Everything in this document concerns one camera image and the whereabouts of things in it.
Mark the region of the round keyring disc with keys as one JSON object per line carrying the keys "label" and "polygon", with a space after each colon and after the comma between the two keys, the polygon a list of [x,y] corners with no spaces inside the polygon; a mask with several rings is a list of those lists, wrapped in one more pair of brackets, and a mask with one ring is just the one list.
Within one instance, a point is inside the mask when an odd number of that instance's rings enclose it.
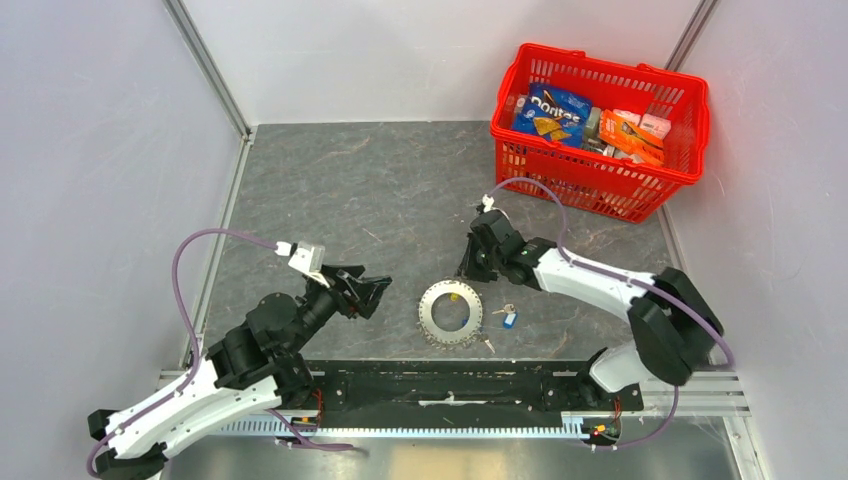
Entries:
{"label": "round keyring disc with keys", "polygon": [[418,304],[418,328],[424,339],[441,349],[482,343],[496,352],[483,332],[484,309],[480,295],[467,283],[446,279],[431,285]]}

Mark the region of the blue-headed key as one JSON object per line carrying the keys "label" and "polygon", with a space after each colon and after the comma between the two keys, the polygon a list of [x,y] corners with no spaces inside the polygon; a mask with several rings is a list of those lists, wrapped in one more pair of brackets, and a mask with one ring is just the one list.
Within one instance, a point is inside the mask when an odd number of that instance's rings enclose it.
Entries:
{"label": "blue-headed key", "polygon": [[512,329],[517,321],[518,313],[514,304],[505,304],[503,307],[494,310],[493,315],[499,315],[502,320],[504,329]]}

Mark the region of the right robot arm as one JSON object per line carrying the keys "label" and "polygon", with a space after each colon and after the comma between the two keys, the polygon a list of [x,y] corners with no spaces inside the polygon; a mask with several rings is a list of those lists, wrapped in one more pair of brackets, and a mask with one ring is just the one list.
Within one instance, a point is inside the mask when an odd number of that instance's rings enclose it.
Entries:
{"label": "right robot arm", "polygon": [[458,268],[461,277],[493,282],[500,277],[588,303],[627,322],[630,342],[597,352],[581,371],[579,400],[601,409],[625,387],[656,378],[681,387],[708,366],[723,328],[682,271],[633,272],[589,260],[540,237],[526,240],[494,209],[470,224]]}

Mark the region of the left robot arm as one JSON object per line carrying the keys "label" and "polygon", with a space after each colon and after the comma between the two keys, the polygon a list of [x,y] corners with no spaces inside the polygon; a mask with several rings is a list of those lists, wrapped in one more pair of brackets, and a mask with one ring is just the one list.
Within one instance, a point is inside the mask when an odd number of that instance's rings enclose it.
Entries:
{"label": "left robot arm", "polygon": [[336,314],[370,318],[389,276],[362,265],[324,265],[303,295],[271,293],[165,388],[127,409],[88,417],[97,444],[87,461],[98,479],[149,479],[201,438],[247,415],[307,405],[314,377],[302,348]]}

